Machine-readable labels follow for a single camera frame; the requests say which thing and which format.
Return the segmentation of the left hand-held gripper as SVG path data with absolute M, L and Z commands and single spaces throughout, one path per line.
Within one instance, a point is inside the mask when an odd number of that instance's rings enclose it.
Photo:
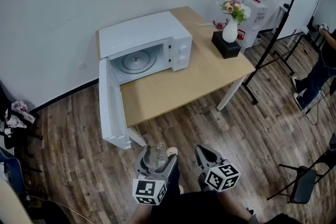
M 132 182 L 132 196 L 138 204 L 158 206 L 167 192 L 169 177 L 178 166 L 178 155 L 170 155 L 165 167 L 154 170 L 150 149 L 150 146 L 144 147 L 135 162 L 136 178 Z

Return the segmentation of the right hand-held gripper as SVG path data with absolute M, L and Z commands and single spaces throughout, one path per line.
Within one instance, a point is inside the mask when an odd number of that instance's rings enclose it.
M 234 188 L 240 177 L 240 171 L 233 164 L 224 161 L 221 154 L 208 146 L 197 145 L 195 156 L 200 168 L 207 168 L 198 178 L 202 191 L 216 191 L 218 193 Z

